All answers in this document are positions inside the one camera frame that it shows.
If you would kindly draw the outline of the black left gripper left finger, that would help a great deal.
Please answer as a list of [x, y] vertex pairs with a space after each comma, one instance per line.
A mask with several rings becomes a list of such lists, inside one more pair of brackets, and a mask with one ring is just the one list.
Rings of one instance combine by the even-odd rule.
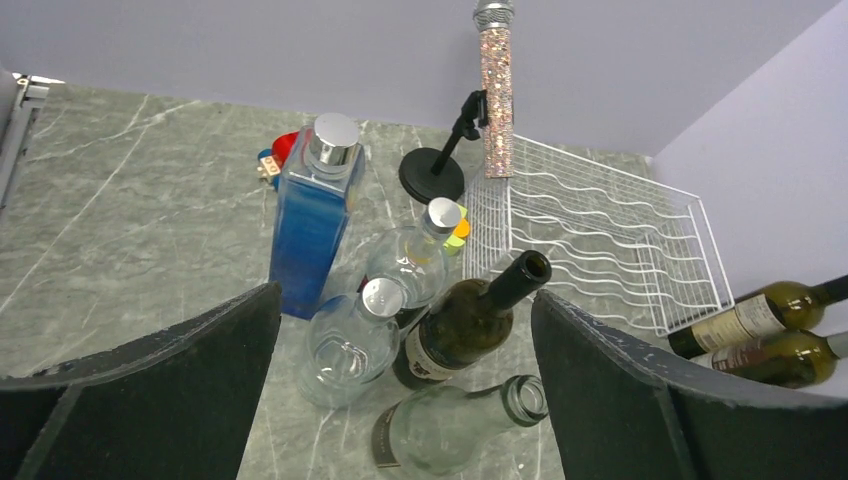
[[266, 283], [113, 349], [1, 380], [5, 479], [233, 479], [280, 327]]

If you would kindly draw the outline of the clear glass wine bottle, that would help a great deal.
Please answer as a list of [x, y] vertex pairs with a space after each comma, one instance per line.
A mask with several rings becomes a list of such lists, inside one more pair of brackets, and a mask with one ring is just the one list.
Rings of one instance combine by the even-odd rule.
[[469, 392], [427, 387], [392, 405], [371, 431], [375, 467], [398, 479], [437, 479], [465, 470], [487, 442], [534, 427], [549, 414], [542, 381], [515, 375]]

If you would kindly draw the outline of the green wine bottle brown label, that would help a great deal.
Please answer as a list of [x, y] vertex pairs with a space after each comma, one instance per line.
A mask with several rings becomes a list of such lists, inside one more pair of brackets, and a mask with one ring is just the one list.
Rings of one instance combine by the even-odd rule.
[[748, 340], [818, 325], [827, 307], [847, 299], [845, 275], [817, 285], [777, 281], [735, 300], [721, 313], [667, 336], [677, 355], [692, 359]]

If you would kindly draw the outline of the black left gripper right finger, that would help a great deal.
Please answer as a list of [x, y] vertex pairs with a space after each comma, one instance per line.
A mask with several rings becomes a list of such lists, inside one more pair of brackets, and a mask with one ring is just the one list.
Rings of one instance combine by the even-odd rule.
[[535, 356], [568, 479], [843, 479], [847, 403], [707, 369], [543, 290]]

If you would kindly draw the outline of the dark green wine bottle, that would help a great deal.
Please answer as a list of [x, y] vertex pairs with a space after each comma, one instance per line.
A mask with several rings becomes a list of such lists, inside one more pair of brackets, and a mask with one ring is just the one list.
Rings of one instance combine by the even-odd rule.
[[457, 282], [405, 337], [392, 365], [396, 378], [405, 387], [420, 390], [474, 365], [507, 340], [515, 305], [551, 276], [548, 258], [526, 250], [491, 281]]

